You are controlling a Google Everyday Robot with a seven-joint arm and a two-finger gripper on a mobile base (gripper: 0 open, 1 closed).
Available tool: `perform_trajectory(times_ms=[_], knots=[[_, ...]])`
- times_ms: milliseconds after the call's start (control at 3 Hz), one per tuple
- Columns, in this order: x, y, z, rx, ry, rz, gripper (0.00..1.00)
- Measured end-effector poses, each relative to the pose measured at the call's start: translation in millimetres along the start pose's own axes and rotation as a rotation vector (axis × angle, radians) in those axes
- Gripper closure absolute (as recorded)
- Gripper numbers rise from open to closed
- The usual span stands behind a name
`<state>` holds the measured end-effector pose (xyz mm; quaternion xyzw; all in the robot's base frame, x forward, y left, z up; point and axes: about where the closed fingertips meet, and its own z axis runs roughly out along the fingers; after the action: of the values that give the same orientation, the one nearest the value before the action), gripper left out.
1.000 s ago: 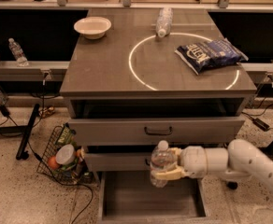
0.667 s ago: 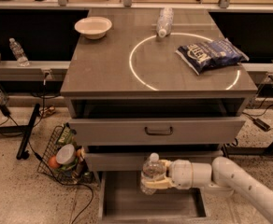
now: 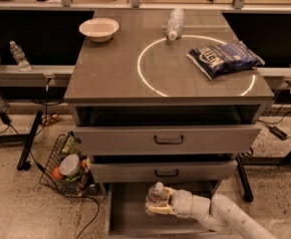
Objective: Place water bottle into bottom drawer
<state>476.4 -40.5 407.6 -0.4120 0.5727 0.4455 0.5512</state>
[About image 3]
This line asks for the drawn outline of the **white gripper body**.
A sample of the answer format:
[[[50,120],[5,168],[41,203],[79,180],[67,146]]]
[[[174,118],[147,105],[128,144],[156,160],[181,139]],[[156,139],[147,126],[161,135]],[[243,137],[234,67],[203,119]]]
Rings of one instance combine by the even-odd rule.
[[[177,190],[171,196],[171,213],[179,218],[189,218],[193,195],[189,191]]]

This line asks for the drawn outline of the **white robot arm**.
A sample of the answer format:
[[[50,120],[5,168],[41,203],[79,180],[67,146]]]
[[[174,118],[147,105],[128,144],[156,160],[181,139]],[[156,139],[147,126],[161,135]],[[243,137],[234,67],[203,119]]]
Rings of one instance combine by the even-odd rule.
[[[243,239],[277,239],[228,197],[219,193],[209,199],[183,189],[166,187],[158,182],[148,190],[145,211],[149,215],[191,218],[216,232],[231,226]]]

